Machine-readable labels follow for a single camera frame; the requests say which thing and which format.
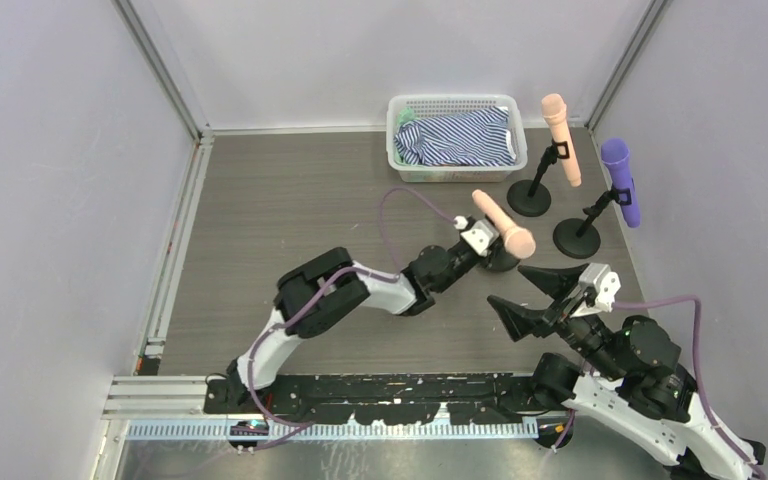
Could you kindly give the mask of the black stand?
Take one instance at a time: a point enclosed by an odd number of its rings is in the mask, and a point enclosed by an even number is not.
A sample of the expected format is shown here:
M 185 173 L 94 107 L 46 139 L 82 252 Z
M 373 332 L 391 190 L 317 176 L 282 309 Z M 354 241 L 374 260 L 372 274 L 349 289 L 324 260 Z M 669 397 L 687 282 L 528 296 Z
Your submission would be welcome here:
M 488 272 L 503 273 L 516 269 L 519 263 L 519 258 L 510 254 L 502 243 L 496 242 L 480 261 L 480 266 Z
M 611 203 L 630 205 L 631 190 L 612 187 L 593 205 L 583 209 L 584 219 L 568 218 L 559 222 L 553 231 L 553 243 L 556 248 L 574 259 L 587 259 L 595 255 L 601 247 L 601 236 L 593 223 Z
M 568 143 L 553 140 L 544 150 L 534 178 L 516 181 L 509 187 L 506 200 L 510 208 L 525 217 L 539 217 L 545 214 L 551 206 L 552 197 L 542 184 L 543 176 L 551 165 L 568 158 Z

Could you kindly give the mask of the peach microphone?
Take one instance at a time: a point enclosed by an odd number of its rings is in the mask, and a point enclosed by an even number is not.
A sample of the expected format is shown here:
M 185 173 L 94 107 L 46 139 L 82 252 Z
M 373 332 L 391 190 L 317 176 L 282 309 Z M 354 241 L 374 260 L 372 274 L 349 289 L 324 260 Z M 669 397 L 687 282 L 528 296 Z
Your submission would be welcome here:
M 531 257 L 537 248 L 532 232 L 517 224 L 485 191 L 476 189 L 471 194 L 474 204 L 495 225 L 504 249 L 515 258 Z
M 541 111 L 556 144 L 566 179 L 573 188 L 579 187 L 582 175 L 568 125 L 566 103 L 560 94 L 551 93 L 541 100 Z

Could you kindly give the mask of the black stand front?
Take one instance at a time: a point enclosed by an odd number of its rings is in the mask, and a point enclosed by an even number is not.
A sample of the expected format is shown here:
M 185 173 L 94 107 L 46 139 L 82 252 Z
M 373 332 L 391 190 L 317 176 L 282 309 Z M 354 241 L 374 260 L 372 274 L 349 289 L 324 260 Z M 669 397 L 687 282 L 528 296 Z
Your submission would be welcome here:
M 551 206 L 552 197 L 542 184 L 543 176 L 551 165 L 568 158 L 568 143 L 553 140 L 544 150 L 534 178 L 516 181 L 509 187 L 506 200 L 510 208 L 525 217 L 539 217 L 545 214 Z

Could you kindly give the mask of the purple microphone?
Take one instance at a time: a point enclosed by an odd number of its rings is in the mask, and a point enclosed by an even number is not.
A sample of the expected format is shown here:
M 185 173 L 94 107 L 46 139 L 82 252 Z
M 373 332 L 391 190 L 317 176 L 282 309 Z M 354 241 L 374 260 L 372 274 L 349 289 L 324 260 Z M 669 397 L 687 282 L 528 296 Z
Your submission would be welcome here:
M 625 223 L 629 228 L 638 228 L 642 216 L 631 173 L 631 152 L 628 145 L 621 138 L 610 138 L 602 143 L 600 153 L 601 161 L 610 175 L 612 189 L 617 194 L 617 203 Z

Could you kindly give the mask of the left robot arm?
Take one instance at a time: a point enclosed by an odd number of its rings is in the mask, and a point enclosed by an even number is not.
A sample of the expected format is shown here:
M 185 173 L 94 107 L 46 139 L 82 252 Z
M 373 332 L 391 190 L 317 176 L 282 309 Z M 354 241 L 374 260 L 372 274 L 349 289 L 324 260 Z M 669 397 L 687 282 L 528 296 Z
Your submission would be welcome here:
M 364 307 L 413 317 L 435 305 L 433 296 L 478 266 L 483 256 L 464 242 L 428 246 L 399 273 L 371 269 L 335 247 L 288 272 L 277 283 L 268 321 L 251 347 L 226 370 L 234 406 L 270 387 L 305 340 L 326 333 Z

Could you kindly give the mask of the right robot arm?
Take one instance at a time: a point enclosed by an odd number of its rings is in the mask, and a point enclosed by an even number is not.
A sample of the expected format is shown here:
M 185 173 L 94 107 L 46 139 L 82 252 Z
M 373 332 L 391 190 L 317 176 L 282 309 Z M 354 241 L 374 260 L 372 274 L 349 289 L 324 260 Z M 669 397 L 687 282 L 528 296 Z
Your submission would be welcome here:
M 673 479 L 762 478 L 765 446 L 739 437 L 714 413 L 701 381 L 681 365 L 680 346 L 654 319 L 632 315 L 616 331 L 601 320 L 621 287 L 609 265 L 518 271 L 552 303 L 532 310 L 488 296 L 509 337 L 557 335 L 595 370 L 560 354 L 542 355 L 531 377 L 539 405 L 599 421 L 646 451 Z

